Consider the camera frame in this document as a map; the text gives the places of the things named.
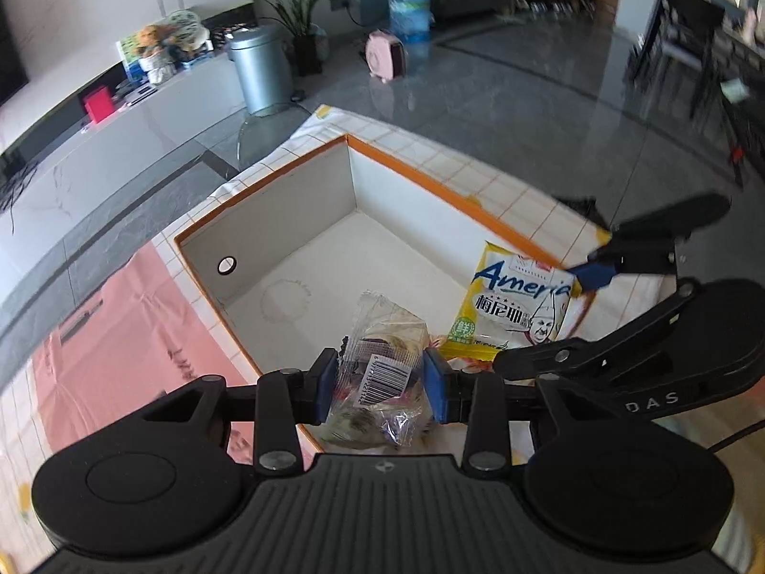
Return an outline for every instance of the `yellow snack package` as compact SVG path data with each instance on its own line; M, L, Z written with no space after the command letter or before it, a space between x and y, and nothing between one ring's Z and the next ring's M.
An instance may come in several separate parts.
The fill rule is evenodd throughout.
M446 360L491 361L502 350L554 341L578 289L573 274L487 243L439 351Z

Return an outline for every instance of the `blue water jug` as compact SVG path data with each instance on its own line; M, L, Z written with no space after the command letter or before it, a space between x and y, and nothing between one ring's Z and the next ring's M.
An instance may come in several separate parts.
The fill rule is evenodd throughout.
M390 30L402 43L430 40L430 0L388 0Z

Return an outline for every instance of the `silver trash can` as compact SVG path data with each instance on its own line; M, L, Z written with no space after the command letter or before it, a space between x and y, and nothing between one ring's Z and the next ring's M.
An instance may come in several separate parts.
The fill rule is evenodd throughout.
M292 71L282 49L280 26L237 30L227 44L250 114L265 116L291 105Z

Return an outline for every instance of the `chair backrest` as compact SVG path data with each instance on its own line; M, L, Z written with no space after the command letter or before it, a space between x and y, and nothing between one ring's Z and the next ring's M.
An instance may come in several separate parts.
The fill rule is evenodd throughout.
M674 13L678 23L703 43L712 38L725 17L724 8L706 0L667 0L667 6L670 15Z

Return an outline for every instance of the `plastic wrapper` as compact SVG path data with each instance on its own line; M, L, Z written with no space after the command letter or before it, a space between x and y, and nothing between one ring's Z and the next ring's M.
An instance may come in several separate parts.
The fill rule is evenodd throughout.
M431 416L422 388L428 341L423 320L383 295L364 293L322 438L357 449L410 446Z
M491 361L502 350L554 341L578 290L573 274L487 243L439 349L447 359Z

